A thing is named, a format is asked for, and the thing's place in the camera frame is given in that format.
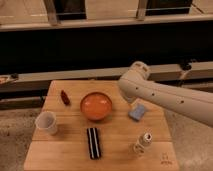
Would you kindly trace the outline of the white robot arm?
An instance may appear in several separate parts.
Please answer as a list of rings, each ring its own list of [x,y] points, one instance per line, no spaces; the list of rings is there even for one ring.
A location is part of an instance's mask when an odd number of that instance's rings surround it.
[[[213,93],[156,83],[149,76],[147,64],[134,62],[117,82],[123,98],[129,103],[140,98],[213,127]]]

